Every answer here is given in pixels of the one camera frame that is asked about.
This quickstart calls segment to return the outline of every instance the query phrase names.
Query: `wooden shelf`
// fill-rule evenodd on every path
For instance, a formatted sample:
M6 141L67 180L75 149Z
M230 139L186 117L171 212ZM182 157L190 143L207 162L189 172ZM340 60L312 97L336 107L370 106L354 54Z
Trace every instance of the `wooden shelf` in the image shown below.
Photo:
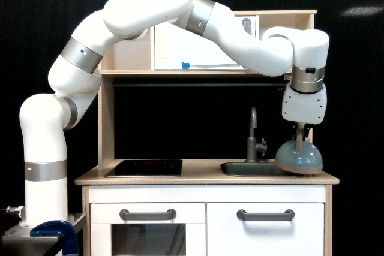
M285 26L313 29L316 10L234 11L236 16L259 16L262 35L268 28ZM115 120L113 80L127 79L268 79L250 70L154 70L155 28L144 37L116 43L101 61L102 85L98 93L98 169L115 160Z

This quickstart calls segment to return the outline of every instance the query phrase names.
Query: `oven window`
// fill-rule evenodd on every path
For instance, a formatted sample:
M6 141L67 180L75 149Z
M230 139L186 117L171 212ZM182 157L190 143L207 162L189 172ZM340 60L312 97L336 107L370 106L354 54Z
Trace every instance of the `oven window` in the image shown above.
M186 255L185 224L112 224L112 255Z

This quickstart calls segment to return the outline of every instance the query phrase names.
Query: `silver joint ring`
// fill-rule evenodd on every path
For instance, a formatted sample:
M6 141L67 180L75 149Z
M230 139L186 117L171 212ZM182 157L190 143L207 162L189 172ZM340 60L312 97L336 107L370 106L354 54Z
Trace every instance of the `silver joint ring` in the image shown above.
M136 32L136 33L133 34L132 36L124 37L124 38L122 38L122 39L124 39L124 40L133 40L133 39L136 39L137 37L139 37L140 35L142 35L142 34L144 33L144 31L145 31L145 30Z
M246 31L246 33L248 33L249 35L252 35L251 34L251 20L249 18L244 18L241 22L242 24L242 27L244 28L244 30Z
M24 163L25 180L53 181L67 177L67 160L50 163Z
M292 67L290 85L292 89L302 93L315 93L323 87L325 66L319 69L302 69Z
M68 106L70 107L70 110L71 110L71 117L70 117L70 120L68 121L68 124L66 127L64 127L64 131L66 130L69 130L71 129L72 127L74 127L74 124L76 123L77 121L77 106L76 106L76 103L73 102L73 100L65 95L54 95L54 97L60 97L62 99L65 100L65 102L67 102Z
M73 37L68 41L60 55L69 63L90 74L95 71L97 65L103 58Z
M188 19L186 30L203 36L215 3L216 2L212 0L196 0L190 18Z

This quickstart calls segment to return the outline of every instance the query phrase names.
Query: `induction cooktop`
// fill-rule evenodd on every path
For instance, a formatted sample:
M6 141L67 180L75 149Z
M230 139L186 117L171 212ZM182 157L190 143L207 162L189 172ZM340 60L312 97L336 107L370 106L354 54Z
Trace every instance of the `induction cooktop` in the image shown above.
M181 159L123 160L104 177L179 177Z

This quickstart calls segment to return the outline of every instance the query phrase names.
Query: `blue clamp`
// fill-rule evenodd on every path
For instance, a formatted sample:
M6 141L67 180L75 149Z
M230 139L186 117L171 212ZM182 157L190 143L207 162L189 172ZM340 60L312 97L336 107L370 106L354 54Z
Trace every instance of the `blue clamp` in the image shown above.
M54 220L37 225L31 230L31 237L59 236L62 239L63 256L79 256L77 232L67 221Z

